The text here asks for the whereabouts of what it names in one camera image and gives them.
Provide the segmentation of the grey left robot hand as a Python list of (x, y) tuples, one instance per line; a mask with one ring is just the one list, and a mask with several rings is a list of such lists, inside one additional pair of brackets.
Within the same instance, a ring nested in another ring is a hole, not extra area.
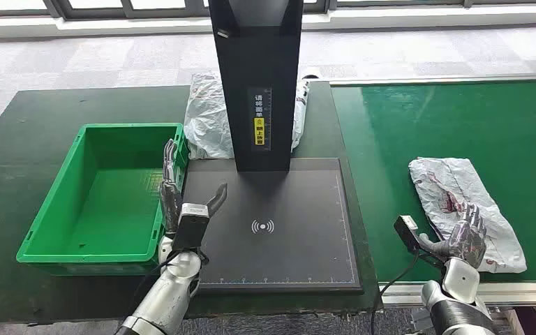
[[(173, 139), (169, 139), (163, 150), (163, 177), (159, 186), (161, 210), (163, 214), (163, 225), (165, 236), (174, 238), (179, 227), (179, 215), (182, 205), (181, 191), (174, 180), (174, 151), (177, 144)], [(222, 183), (214, 197), (206, 204), (208, 217), (212, 217), (225, 202), (228, 195), (228, 184)]]

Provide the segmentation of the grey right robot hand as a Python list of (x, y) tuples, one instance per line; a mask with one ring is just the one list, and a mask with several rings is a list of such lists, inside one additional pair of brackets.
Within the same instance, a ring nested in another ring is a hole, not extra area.
[(418, 242), (423, 250), (440, 260), (459, 258), (477, 269), (486, 253), (486, 228), (476, 204), (467, 202), (463, 206), (463, 215), (448, 238), (432, 242), (427, 234), (421, 233)]

